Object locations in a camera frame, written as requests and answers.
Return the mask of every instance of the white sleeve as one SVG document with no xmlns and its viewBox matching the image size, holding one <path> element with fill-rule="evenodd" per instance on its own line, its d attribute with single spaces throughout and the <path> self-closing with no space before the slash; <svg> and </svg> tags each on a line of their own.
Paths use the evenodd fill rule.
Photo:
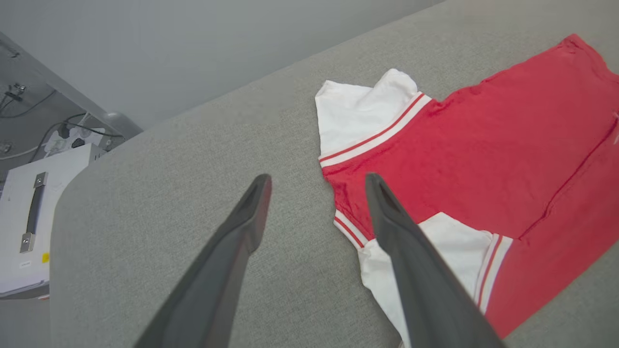
<svg viewBox="0 0 619 348">
<path fill-rule="evenodd" d="M 485 269 L 485 260 L 492 254 L 495 235 L 466 226 L 442 212 L 420 223 L 419 227 L 475 300 L 480 291 L 479 275 Z M 411 348 L 391 258 L 376 239 L 358 250 L 358 256 L 363 285 L 372 291 L 374 299 L 400 333 L 404 347 Z"/>
<path fill-rule="evenodd" d="M 416 93 L 415 81 L 395 69 L 373 88 L 327 80 L 316 94 L 321 156 L 376 134 L 397 119 Z"/>
</svg>

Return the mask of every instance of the gray couch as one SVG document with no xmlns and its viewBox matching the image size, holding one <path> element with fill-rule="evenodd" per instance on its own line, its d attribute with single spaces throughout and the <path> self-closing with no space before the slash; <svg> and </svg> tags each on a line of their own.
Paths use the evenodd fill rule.
<svg viewBox="0 0 619 348">
<path fill-rule="evenodd" d="M 615 0 L 447 0 L 131 139 L 84 170 L 56 208 L 54 347 L 123 347 L 140 335 L 250 181 L 273 176 L 230 347 L 391 347 L 400 338 L 332 224 L 314 95 L 326 79 L 373 85 L 389 68 L 443 99 L 578 33 L 619 72 Z M 616 347 L 619 245 L 506 340 Z"/>
</svg>

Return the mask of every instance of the red and white shirt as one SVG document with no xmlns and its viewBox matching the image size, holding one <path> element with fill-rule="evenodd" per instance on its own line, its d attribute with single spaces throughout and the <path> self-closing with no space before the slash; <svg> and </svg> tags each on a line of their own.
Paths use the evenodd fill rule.
<svg viewBox="0 0 619 348">
<path fill-rule="evenodd" d="M 500 337 L 619 239 L 619 76 L 577 35 L 439 102 L 391 69 L 325 82 L 319 158 L 361 278 L 410 340 L 365 174 L 379 173 Z"/>
</svg>

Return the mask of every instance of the striped trim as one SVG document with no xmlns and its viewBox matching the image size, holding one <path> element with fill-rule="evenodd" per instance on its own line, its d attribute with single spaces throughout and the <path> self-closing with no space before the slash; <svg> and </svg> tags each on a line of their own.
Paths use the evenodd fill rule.
<svg viewBox="0 0 619 348">
<path fill-rule="evenodd" d="M 427 103 L 429 103 L 430 100 L 432 100 L 432 98 L 419 92 L 413 96 L 412 100 L 413 102 L 390 126 L 375 134 L 374 136 L 371 136 L 368 139 L 365 139 L 364 141 L 361 141 L 358 144 L 355 144 L 345 150 L 338 151 L 334 154 L 324 154 L 320 156 L 318 158 L 318 160 L 320 161 L 320 166 L 324 168 L 329 165 L 342 163 L 384 143 L 389 138 L 393 137 L 396 133 L 398 133 L 400 130 L 402 130 L 404 126 L 406 126 L 410 122 L 410 120 L 412 120 L 413 117 Z"/>
<path fill-rule="evenodd" d="M 341 211 L 335 210 L 333 224 L 342 231 L 357 249 L 363 249 L 368 243 L 368 239 L 365 238 L 363 233 Z"/>
<path fill-rule="evenodd" d="M 477 278 L 477 288 L 475 289 L 474 300 L 482 313 L 486 313 L 496 275 L 499 273 L 501 263 L 503 263 L 503 259 L 505 259 L 505 255 L 513 241 L 512 238 L 505 236 L 496 234 L 492 236 L 492 242 L 488 248 L 489 252 L 483 260 L 482 268 Z"/>
</svg>

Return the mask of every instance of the metal handle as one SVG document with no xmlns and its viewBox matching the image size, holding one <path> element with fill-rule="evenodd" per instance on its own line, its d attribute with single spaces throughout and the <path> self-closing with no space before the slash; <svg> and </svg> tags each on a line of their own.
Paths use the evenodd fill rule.
<svg viewBox="0 0 619 348">
<path fill-rule="evenodd" d="M 37 175 L 35 178 L 35 192 L 32 195 L 30 203 L 30 212 L 28 213 L 28 222 L 26 224 L 26 233 L 22 235 L 22 242 L 19 248 L 19 253 L 28 253 L 35 246 L 35 234 L 37 233 L 37 222 L 39 212 L 41 211 L 41 202 L 43 201 L 43 190 L 47 184 L 47 172 Z"/>
</svg>

